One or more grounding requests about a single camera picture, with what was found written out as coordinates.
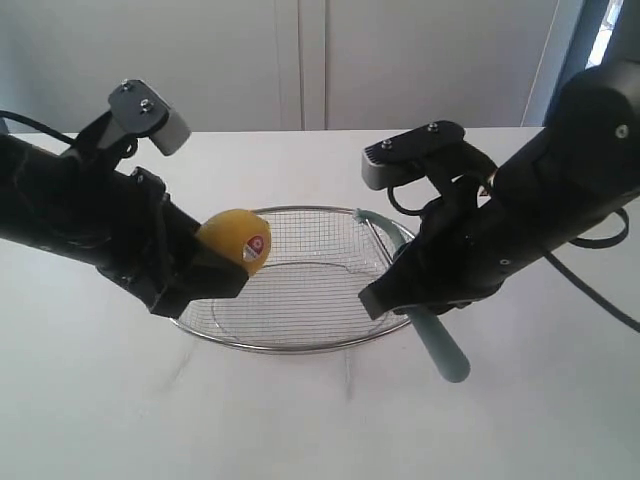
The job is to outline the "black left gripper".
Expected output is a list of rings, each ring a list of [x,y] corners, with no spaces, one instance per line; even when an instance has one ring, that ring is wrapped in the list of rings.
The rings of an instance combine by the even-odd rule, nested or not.
[[[171,200],[165,182],[137,167],[109,183],[109,259],[98,271],[140,300],[151,314],[179,318],[197,300],[235,298],[249,279],[239,265],[198,249],[202,223]]]

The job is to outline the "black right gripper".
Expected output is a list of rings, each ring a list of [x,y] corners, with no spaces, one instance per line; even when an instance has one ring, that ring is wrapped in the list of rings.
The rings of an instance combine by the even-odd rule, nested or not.
[[[358,298],[371,320],[426,307],[435,314],[496,294],[520,270],[518,238],[488,179],[458,179],[425,205],[416,238]]]

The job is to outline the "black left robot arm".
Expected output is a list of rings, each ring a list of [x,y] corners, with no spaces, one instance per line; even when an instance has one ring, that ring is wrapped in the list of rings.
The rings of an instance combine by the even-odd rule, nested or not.
[[[1,236],[92,265],[150,313],[178,318],[202,299],[234,298],[249,279],[197,239],[200,224],[143,168],[55,155],[1,138]]]

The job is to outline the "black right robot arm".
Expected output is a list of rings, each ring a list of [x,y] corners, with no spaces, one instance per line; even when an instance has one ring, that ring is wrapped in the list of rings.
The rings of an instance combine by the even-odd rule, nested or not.
[[[426,179],[437,197],[388,270],[359,295],[371,318],[424,306],[437,314],[504,282],[639,195],[639,58],[610,54],[561,88],[544,127],[502,164],[440,120],[365,148],[372,190]]]

